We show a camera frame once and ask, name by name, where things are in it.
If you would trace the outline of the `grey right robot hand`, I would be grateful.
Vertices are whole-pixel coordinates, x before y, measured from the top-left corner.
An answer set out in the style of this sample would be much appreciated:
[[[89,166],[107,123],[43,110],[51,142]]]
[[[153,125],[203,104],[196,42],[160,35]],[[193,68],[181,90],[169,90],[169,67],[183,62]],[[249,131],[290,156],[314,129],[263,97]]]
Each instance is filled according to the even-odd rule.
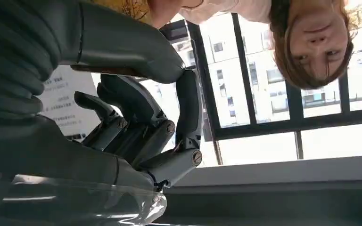
[[[42,116],[39,95],[59,65],[102,73],[113,100],[121,75],[177,82],[181,107],[177,133],[185,151],[197,150],[201,109],[197,81],[162,33],[84,0],[0,0],[0,173],[151,187],[174,185],[174,164],[138,172],[119,157],[67,140]]]

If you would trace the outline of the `person's left hand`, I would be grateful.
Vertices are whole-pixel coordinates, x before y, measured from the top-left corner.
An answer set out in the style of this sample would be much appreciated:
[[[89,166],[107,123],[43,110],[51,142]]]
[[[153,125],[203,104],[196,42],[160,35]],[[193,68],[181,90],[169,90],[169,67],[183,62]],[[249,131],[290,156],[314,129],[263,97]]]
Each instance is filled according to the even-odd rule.
[[[148,0],[152,26],[159,29],[167,24],[181,9],[182,0]]]

